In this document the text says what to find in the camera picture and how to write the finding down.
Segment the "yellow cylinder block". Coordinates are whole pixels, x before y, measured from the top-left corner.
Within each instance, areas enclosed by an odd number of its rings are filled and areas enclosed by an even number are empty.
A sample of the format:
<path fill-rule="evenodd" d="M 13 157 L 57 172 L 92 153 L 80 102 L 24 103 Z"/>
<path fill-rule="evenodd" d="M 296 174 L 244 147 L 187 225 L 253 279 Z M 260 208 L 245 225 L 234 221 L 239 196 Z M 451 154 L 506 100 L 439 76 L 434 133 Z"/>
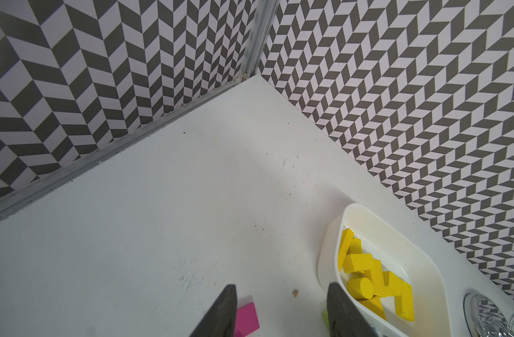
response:
<path fill-rule="evenodd" d="M 356 300 L 369 300 L 374 296 L 372 281 L 366 277 L 352 278 L 347 285 L 348 293 Z"/>

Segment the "yellow long block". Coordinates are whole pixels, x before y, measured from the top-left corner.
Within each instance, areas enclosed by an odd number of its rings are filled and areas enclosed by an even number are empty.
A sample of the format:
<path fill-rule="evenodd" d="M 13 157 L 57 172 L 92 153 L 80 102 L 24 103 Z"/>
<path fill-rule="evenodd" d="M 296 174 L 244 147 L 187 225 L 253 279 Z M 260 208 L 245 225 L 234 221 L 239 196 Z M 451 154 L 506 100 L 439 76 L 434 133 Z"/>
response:
<path fill-rule="evenodd" d="M 352 244 L 352 240 L 354 239 L 355 233 L 350 229 L 343 230 L 341 234 L 340 246 L 338 250 L 338 270 L 341 271 L 346 255 L 348 253 L 348 249 Z"/>

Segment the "yellow rectangular block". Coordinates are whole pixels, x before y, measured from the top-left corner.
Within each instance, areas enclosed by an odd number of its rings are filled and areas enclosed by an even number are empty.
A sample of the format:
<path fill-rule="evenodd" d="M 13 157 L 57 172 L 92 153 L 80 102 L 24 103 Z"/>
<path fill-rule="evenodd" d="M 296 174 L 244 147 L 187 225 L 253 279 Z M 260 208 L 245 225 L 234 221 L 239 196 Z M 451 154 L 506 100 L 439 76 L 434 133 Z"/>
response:
<path fill-rule="evenodd" d="M 387 296 L 387 291 L 384 282 L 382 263 L 373 259 L 371 266 L 364 272 L 364 276 L 367 277 L 373 285 L 374 296 L 384 298 Z"/>

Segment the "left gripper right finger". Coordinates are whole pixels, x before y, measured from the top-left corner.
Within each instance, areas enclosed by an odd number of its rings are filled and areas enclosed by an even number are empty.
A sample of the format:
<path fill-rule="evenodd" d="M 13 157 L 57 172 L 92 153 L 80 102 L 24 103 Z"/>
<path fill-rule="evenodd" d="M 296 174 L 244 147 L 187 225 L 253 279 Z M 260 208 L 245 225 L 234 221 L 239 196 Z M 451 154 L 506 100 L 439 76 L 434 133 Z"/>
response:
<path fill-rule="evenodd" d="M 364 319 L 355 304 L 337 282 L 328 286 L 326 309 L 329 334 L 332 337 L 376 337 L 375 330 Z"/>

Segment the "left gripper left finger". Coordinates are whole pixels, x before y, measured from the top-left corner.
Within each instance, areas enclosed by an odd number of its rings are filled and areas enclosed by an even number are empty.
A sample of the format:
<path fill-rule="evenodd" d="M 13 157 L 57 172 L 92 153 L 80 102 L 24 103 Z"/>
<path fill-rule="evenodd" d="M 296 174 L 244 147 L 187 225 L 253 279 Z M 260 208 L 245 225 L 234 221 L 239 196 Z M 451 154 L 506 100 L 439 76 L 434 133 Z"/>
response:
<path fill-rule="evenodd" d="M 237 288 L 228 284 L 190 337 L 233 337 L 237 319 Z"/>

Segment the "yellow triangle block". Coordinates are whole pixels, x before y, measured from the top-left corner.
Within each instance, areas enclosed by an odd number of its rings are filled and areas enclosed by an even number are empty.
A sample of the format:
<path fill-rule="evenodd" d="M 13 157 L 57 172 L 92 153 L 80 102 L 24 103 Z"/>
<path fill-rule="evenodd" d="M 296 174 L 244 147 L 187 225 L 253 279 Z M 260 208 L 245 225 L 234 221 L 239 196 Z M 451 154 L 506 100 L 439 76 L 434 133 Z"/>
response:
<path fill-rule="evenodd" d="M 364 307 L 368 308 L 371 312 L 375 313 L 377 316 L 382 318 L 383 320 L 387 320 L 383 304 L 379 297 L 374 296 L 371 299 L 359 300 Z"/>

